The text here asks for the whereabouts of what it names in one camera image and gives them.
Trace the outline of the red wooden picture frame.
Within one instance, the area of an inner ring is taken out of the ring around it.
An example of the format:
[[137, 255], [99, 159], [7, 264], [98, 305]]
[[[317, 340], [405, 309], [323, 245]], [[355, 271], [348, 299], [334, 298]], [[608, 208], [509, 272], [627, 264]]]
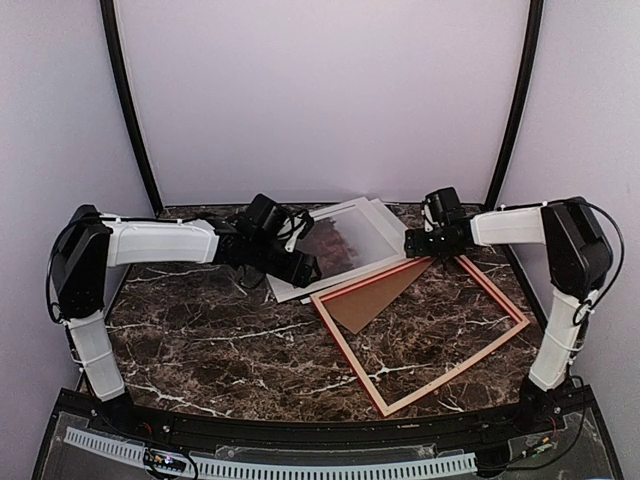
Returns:
[[529, 318], [470, 259], [432, 265], [368, 326], [352, 334], [311, 302], [382, 417], [437, 392], [494, 354]]

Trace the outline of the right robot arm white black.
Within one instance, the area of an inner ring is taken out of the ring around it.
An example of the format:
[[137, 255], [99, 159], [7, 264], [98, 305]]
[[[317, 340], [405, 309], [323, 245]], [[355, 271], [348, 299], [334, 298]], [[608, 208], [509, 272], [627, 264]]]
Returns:
[[615, 253], [598, 222], [604, 210], [576, 196], [469, 214], [448, 187], [427, 195], [423, 224], [404, 234], [409, 258], [459, 256], [474, 246], [539, 244], [545, 247], [553, 302], [528, 381], [547, 392], [565, 380], [588, 317], [620, 274]]

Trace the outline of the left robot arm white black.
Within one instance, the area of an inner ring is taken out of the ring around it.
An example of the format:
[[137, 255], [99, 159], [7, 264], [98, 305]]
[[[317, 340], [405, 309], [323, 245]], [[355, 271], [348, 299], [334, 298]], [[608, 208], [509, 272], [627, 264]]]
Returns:
[[305, 288], [320, 280], [321, 270], [316, 257], [297, 250], [296, 243], [313, 226], [308, 211], [293, 212], [263, 194], [228, 218], [122, 217], [80, 206], [51, 248], [45, 298], [50, 319], [65, 327], [93, 393], [106, 402], [103, 421], [120, 436], [141, 427], [140, 412], [122, 399], [127, 389], [105, 326], [108, 269], [166, 262], [251, 267]]

